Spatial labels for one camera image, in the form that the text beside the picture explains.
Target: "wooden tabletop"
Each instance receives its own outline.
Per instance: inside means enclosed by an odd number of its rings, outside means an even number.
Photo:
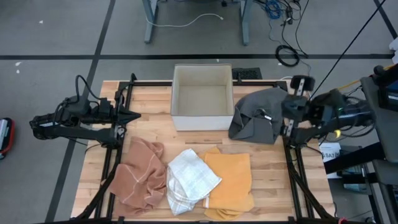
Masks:
[[[104,81],[100,97],[107,97],[108,100],[114,102],[114,93],[118,89],[119,82]],[[248,93],[266,88],[269,86],[234,86],[234,102],[238,102]],[[171,86],[133,87],[130,110],[141,113],[142,117],[127,125],[123,155],[129,150],[131,136],[150,142],[162,142],[165,145],[165,151],[161,160],[165,165],[189,148],[196,153],[205,152],[215,146],[223,154],[250,153],[255,207],[250,212],[241,215],[237,221],[284,221],[288,216],[295,216],[285,152],[280,136],[274,145],[270,145],[233,141],[228,138],[227,131],[177,132],[170,116],[170,97]],[[96,141],[90,141],[88,147],[95,144],[97,144]],[[308,145],[318,149],[316,140],[312,140]],[[106,149],[96,146],[86,153],[71,217],[79,215],[99,189],[105,152]],[[324,208],[333,214],[335,208],[321,155],[309,149],[302,149],[302,157],[310,190]],[[300,190],[299,195],[303,216],[307,216],[305,201]],[[105,194],[102,217],[106,214],[108,197],[109,192]],[[167,199],[163,198],[157,209],[139,217],[126,217],[126,220],[208,220],[209,218],[203,214],[204,210],[201,203],[197,203],[193,211],[173,216]]]

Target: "open box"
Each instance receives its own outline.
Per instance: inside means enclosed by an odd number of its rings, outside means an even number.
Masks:
[[[176,65],[171,112],[177,131],[228,130],[234,115],[230,64]]]

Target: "yellow cloth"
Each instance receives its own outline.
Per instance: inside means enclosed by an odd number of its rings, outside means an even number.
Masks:
[[[254,207],[250,155],[221,154],[216,147],[201,158],[223,180],[203,200],[205,215],[215,220],[233,220]]]

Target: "concrete floor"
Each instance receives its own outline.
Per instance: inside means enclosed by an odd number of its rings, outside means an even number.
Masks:
[[[98,45],[109,3],[110,0],[0,0],[0,118],[14,119],[17,128],[15,145],[0,162],[1,223],[45,220],[68,141],[35,139],[29,121],[35,115],[51,113],[66,96],[71,96],[75,75],[87,77],[90,73],[92,89],[98,94],[103,80],[128,80],[132,72],[140,80],[171,79],[176,63],[217,63],[219,59],[219,63],[232,63],[233,67],[260,67],[264,79],[307,73],[302,63],[293,68],[278,65],[273,58],[278,44],[268,39],[269,19],[257,4],[252,8],[247,47],[241,44],[237,4],[221,7],[218,1],[203,4],[171,0],[158,3],[159,24],[185,24],[202,13],[217,13],[224,20],[202,17],[185,28],[158,28],[152,43],[145,44],[142,2],[117,0],[103,45]],[[305,3],[306,0],[301,0],[303,6]],[[374,0],[309,2],[298,39],[312,57],[305,61],[311,65],[310,74],[317,83],[375,9]],[[397,9],[398,1],[386,1],[384,10],[396,29]],[[280,39],[282,21],[272,23],[273,36]],[[295,21],[285,30],[290,44],[295,43],[296,25]],[[348,50],[347,54],[354,55],[353,58],[343,59],[337,65],[320,93],[370,75],[375,65],[390,65],[387,56],[391,54],[388,44],[392,40],[386,23],[377,13]],[[102,60],[105,57],[99,53],[107,58],[109,55],[267,54],[269,59]],[[382,59],[375,59],[373,54]],[[376,133],[371,133],[361,139],[345,139],[342,144],[366,146],[376,141]],[[70,216],[84,148],[75,146],[55,220]],[[330,184],[339,217],[353,217],[370,209],[366,195],[344,190],[338,181]],[[368,216],[371,213],[353,220]]]

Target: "gray cloth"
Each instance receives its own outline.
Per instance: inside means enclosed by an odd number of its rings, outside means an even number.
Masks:
[[[281,103],[286,95],[280,88],[270,88],[241,98],[235,105],[229,138],[274,144],[283,122]]]

